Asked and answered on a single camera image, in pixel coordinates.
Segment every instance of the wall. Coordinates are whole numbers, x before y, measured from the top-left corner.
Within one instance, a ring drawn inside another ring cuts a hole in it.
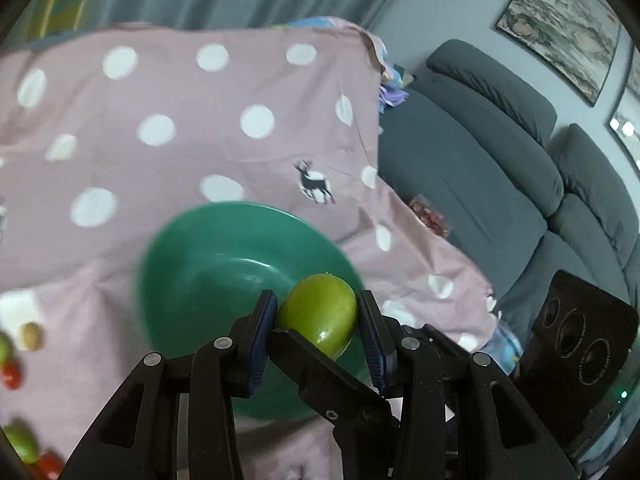
[[[474,44],[499,60],[542,95],[558,111],[556,131],[578,123],[590,134],[626,184],[640,211],[640,180],[608,127],[626,81],[632,43],[622,30],[609,76],[595,107],[537,56],[494,29],[511,0],[395,0],[374,32],[385,41],[390,58],[407,69],[420,65],[450,38]]]

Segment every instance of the green tomato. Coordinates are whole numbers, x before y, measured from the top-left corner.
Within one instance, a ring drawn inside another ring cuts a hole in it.
[[[9,336],[3,332],[0,332],[0,366],[11,359],[14,347],[11,344]]]
[[[331,359],[346,350],[358,320],[351,287],[330,274],[299,282],[276,315],[276,327],[293,328]]]
[[[35,464],[40,457],[36,439],[23,426],[7,426],[2,428],[7,440],[25,464]]]

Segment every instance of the black deer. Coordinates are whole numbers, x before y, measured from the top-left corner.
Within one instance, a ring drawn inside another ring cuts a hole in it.
[[[304,164],[302,168],[300,167],[300,162],[296,162],[295,167],[300,172],[300,184],[302,184],[302,187],[305,190],[305,194],[309,198],[314,199],[315,203],[318,203],[318,199],[316,198],[316,194],[314,193],[314,191],[317,189],[320,193],[322,193],[325,205],[329,203],[329,198],[331,199],[331,202],[335,204],[334,196],[326,187],[326,179],[313,180],[312,178],[309,178],[309,169],[311,168],[312,163],[310,160],[303,160],[302,162]]]

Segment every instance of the silver screw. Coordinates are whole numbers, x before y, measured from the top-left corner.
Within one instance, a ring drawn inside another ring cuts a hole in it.
[[[415,337],[405,337],[402,339],[400,344],[407,350],[415,350],[420,346],[420,341],[418,341]]]
[[[234,340],[230,337],[223,336],[219,337],[213,342],[213,346],[215,346],[218,350],[226,350],[227,348],[231,348],[231,345],[234,343]]]
[[[477,354],[474,354],[474,362],[478,366],[488,366],[491,364],[491,358],[487,354],[478,352]]]
[[[162,361],[162,356],[160,354],[153,352],[145,355],[144,363],[147,366],[156,366],[160,361]]]

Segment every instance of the blue gripper pad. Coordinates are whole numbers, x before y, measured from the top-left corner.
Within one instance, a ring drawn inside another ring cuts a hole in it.
[[[278,298],[272,290],[264,290],[258,299],[246,331],[255,330],[248,351],[248,375],[245,389],[252,395],[260,386],[267,364],[267,337],[273,329],[278,311]]]
[[[384,396],[395,373],[398,356],[396,346],[389,335],[386,323],[370,290],[357,295],[358,330],[364,347],[371,382]]]

